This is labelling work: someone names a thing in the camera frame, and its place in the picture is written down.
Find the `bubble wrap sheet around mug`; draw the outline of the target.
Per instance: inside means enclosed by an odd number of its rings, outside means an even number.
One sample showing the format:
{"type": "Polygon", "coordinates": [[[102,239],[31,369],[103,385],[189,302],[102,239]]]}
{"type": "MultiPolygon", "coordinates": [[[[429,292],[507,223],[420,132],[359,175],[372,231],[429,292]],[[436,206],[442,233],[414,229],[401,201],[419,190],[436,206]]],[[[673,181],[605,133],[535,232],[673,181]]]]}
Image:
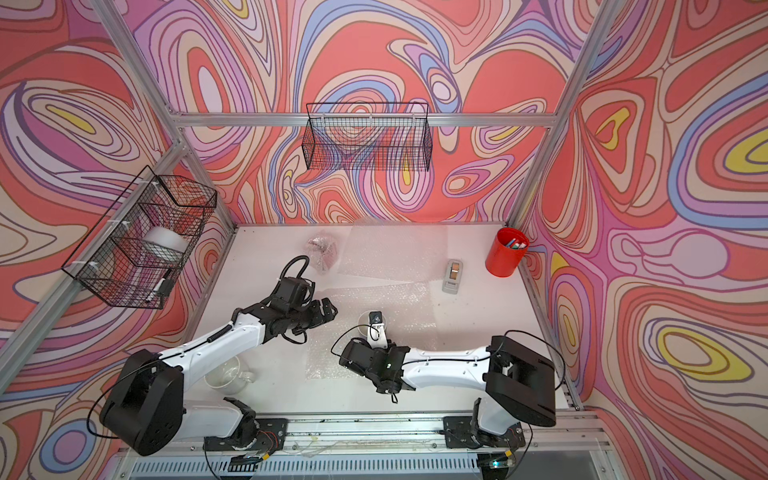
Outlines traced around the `bubble wrap sheet around mug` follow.
{"type": "Polygon", "coordinates": [[[328,273],[339,260],[339,241],[327,232],[309,238],[304,246],[309,264],[319,273],[328,273]]]}

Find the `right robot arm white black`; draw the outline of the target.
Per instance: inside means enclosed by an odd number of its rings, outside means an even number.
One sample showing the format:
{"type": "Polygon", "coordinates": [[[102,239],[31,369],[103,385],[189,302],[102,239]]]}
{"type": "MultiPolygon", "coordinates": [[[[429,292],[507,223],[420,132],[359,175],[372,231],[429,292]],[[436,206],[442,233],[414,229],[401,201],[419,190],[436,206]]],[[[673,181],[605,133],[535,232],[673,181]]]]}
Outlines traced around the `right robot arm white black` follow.
{"type": "Polygon", "coordinates": [[[403,390],[430,387],[483,392],[469,417],[443,419],[442,434],[450,449],[518,448],[524,441],[523,424],[551,428],[557,423],[554,363],[505,335],[492,337],[488,346],[460,351],[353,338],[336,357],[340,366],[393,401],[403,390]]]}

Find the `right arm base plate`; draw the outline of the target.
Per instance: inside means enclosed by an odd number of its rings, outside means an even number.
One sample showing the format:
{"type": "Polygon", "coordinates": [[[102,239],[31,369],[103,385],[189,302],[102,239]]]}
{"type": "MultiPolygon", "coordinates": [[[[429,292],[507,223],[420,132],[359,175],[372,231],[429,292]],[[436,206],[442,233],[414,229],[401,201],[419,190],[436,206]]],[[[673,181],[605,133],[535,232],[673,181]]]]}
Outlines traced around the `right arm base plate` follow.
{"type": "Polygon", "coordinates": [[[438,431],[449,449],[507,448],[516,451],[526,445],[524,432],[519,423],[502,434],[482,430],[471,416],[445,416],[438,431]]]}

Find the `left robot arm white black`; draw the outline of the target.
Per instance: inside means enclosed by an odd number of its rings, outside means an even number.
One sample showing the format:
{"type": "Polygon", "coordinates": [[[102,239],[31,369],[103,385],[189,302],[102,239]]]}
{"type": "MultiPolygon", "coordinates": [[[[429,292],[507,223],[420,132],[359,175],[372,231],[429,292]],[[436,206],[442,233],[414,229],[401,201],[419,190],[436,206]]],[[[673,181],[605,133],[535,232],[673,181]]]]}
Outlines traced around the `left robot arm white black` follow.
{"type": "Polygon", "coordinates": [[[273,302],[262,302],[235,310],[228,323],[193,340],[190,346],[159,353],[139,350],[125,361],[106,392],[99,422],[142,456],[173,441],[196,438],[246,450],[259,436],[251,407],[231,394],[216,402],[187,401],[186,392],[237,355],[284,337],[288,331],[304,335],[333,321],[337,314],[329,298],[286,311],[273,302]]]}

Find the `red mug black handle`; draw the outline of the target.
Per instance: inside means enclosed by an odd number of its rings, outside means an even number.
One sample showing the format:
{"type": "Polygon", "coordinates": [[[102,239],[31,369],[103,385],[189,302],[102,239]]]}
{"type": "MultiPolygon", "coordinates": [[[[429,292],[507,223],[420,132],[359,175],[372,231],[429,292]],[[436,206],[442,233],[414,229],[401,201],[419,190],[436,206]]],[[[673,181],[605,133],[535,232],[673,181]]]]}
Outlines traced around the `red mug black handle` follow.
{"type": "Polygon", "coordinates": [[[325,255],[330,251],[330,248],[333,246],[333,242],[325,237],[316,237],[310,239],[307,242],[307,246],[310,251],[319,255],[325,255]]]}

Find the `lavender ceramic mug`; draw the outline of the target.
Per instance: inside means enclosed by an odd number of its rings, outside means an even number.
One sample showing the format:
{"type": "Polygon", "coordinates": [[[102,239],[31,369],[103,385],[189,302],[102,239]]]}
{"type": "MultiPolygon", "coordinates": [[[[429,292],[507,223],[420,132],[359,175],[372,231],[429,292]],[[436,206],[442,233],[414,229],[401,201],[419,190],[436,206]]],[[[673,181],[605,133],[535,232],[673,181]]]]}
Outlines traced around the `lavender ceramic mug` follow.
{"type": "Polygon", "coordinates": [[[380,310],[366,311],[359,316],[357,330],[361,335],[366,335],[369,325],[384,323],[384,316],[380,310]]]}

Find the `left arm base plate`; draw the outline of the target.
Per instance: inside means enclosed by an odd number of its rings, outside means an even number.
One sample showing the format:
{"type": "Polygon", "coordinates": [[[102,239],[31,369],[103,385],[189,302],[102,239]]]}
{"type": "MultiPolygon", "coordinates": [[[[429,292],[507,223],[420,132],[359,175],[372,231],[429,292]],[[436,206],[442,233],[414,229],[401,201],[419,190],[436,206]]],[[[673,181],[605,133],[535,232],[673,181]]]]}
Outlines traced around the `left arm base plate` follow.
{"type": "Polygon", "coordinates": [[[273,454],[283,449],[287,418],[262,418],[245,420],[228,437],[205,437],[203,446],[213,452],[256,452],[273,454]]]}

